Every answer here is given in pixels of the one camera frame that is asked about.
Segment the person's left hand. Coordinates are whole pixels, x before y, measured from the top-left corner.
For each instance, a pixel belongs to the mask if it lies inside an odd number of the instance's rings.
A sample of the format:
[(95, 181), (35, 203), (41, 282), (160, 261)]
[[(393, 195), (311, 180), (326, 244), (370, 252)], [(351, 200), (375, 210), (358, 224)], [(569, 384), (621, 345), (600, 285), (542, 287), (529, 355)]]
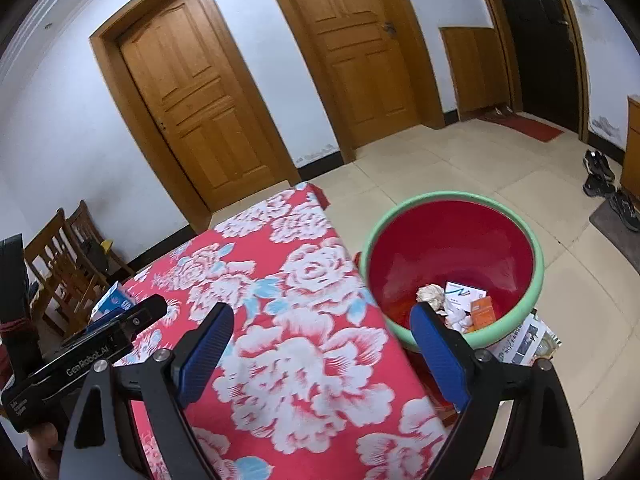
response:
[(52, 424), (44, 424), (28, 432), (28, 452), (41, 479), (58, 480), (60, 462), (51, 454), (57, 445), (58, 430)]

